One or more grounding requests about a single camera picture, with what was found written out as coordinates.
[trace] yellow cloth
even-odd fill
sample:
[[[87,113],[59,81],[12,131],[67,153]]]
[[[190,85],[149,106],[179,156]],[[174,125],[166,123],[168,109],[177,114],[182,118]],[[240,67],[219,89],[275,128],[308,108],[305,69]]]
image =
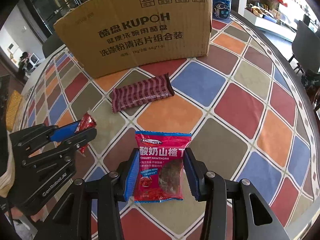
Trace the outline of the yellow cloth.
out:
[[[7,111],[5,114],[5,123],[7,126],[7,130],[10,132],[12,132],[21,100],[22,95],[14,90],[12,95],[10,96]]]

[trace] small red wrapper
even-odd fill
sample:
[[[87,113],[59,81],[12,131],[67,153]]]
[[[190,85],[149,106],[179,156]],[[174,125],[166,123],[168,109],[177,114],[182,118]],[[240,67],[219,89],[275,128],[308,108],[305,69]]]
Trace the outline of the small red wrapper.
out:
[[[87,128],[90,128],[90,127],[96,127],[96,126],[97,126],[96,121],[87,112],[82,117],[82,119],[81,119],[80,123],[78,124],[75,132],[79,132],[79,131],[82,131],[84,129],[87,129]],[[87,147],[88,147],[88,144],[86,144],[85,146],[82,146],[81,148],[79,148],[79,151],[83,154]]]
[[[112,112],[174,96],[169,73],[113,89]]]

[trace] white fabric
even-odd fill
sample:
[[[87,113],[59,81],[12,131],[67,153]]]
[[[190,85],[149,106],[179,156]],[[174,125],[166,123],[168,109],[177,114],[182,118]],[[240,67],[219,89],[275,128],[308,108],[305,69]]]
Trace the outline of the white fabric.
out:
[[[8,138],[7,171],[0,177],[0,196],[3,198],[7,197],[8,192],[14,183],[14,176],[15,176],[14,158],[13,158],[12,144],[9,137],[9,133],[7,133],[7,138]]]

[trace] red tile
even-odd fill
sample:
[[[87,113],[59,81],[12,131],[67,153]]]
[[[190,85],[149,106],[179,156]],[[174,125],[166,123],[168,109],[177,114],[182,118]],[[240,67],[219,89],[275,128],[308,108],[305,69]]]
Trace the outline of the red tile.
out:
[[[248,47],[247,52],[244,55],[244,58],[257,67],[261,68],[268,74],[272,72],[272,60],[254,49],[253,47]]]
[[[43,103],[44,103],[44,93],[42,94],[38,103],[36,104],[36,113],[39,112],[40,108],[43,106]]]
[[[214,112],[252,139],[260,122],[263,104],[235,84],[230,84]]]
[[[33,108],[35,107],[35,100],[32,100],[32,103],[29,107],[28,116],[31,115]]]
[[[61,62],[61,64],[57,67],[57,71],[59,72],[62,70],[62,68],[71,60],[71,58],[66,57],[64,61]]]
[[[159,76],[166,73],[169,73],[169,76],[171,76],[185,61],[185,58],[167,60],[151,63],[148,65],[143,65],[140,66],[140,68],[142,68],[145,71],[148,71],[154,76]]]
[[[46,117],[45,119],[44,119],[44,122],[43,122],[46,126],[49,126],[49,119],[48,119],[48,117]]]
[[[121,219],[125,240],[171,240],[171,237],[155,226],[137,209],[131,209]]]
[[[232,208],[227,206],[227,232],[226,232],[226,240],[232,240]],[[199,240],[201,235],[203,223],[198,225],[198,227],[186,238],[186,240]]]
[[[294,125],[296,102],[275,82],[272,87],[270,104],[290,125]]]
[[[76,78],[72,81],[70,85],[65,89],[65,93],[69,102],[71,102],[79,91],[84,87],[84,85],[88,82],[88,79],[83,73],[80,73],[76,76]]]
[[[52,63],[52,64],[48,67],[48,69],[45,71],[45,73],[47,74],[47,73],[52,69],[53,66],[54,66],[54,64]]]
[[[103,159],[109,171],[115,171],[119,164],[129,159],[133,148],[137,148],[135,129],[129,128]]]
[[[291,211],[298,198],[298,190],[293,186],[289,178],[285,178],[275,201],[271,205],[272,211],[278,217],[283,226],[286,225]]]
[[[73,180],[78,178],[84,179],[84,176],[92,167],[94,162],[95,162],[94,157],[88,148],[85,149],[83,154],[76,151],[75,152],[76,174],[73,175],[72,179]]]
[[[51,210],[53,209],[54,205],[57,203],[55,197],[52,197],[47,203],[46,203],[46,206],[47,206],[47,210],[48,212],[50,213]]]
[[[303,190],[305,192],[307,192],[310,196],[313,197],[312,181],[311,181],[311,167],[310,166],[308,169],[306,181],[304,182]]]
[[[56,99],[58,98],[58,96],[61,93],[61,88],[59,85],[57,85],[53,91],[51,92],[51,94],[49,95],[49,97],[47,98],[47,104],[48,104],[48,109],[51,109],[53,103],[56,101]]]
[[[212,20],[212,28],[214,28],[214,29],[221,30],[225,26],[226,26],[225,23]]]
[[[91,234],[93,235],[97,231],[98,223],[96,222],[95,218],[91,215]]]
[[[238,61],[236,55],[214,45],[209,46],[209,54],[207,56],[198,57],[197,59],[227,75],[231,73]]]

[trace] cardboard box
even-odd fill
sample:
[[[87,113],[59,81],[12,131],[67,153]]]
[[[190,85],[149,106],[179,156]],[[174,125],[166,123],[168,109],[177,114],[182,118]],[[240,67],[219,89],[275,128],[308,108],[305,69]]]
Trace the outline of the cardboard box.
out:
[[[207,55],[212,0],[88,0],[54,28],[85,70],[100,77]]]

